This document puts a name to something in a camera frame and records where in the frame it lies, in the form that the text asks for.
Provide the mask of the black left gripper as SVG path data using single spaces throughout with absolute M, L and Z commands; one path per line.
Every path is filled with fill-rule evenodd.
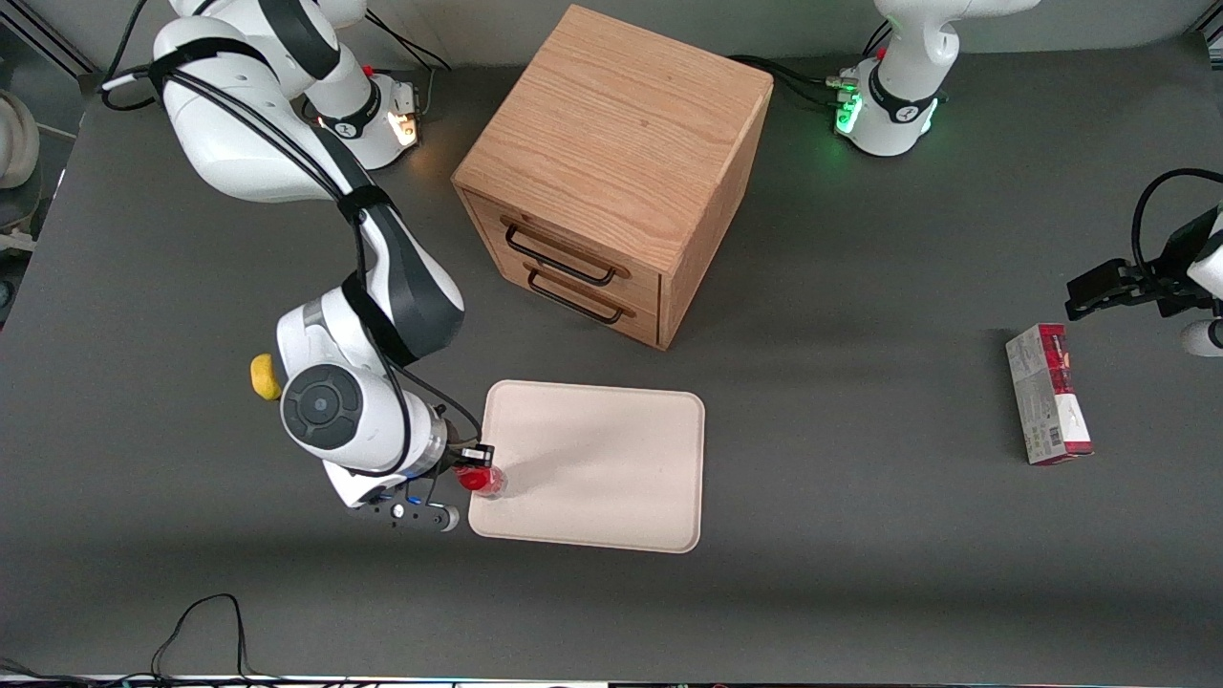
M 1145 306 L 1156 299 L 1166 318 L 1188 310 L 1218 312 L 1221 207 L 1173 231 L 1155 260 L 1155 273 L 1167 291 L 1159 297 L 1132 263 L 1121 258 L 1101 263 L 1066 284 L 1066 318 L 1080 321 L 1098 310 Z

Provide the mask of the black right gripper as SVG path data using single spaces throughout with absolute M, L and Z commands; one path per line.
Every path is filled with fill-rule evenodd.
M 495 448 L 488 444 L 472 444 L 470 439 L 460 436 L 457 428 L 450 419 L 438 419 L 437 430 L 442 436 L 442 455 L 433 469 L 433 478 L 440 479 L 453 466 L 461 459 L 462 466 L 492 467 Z

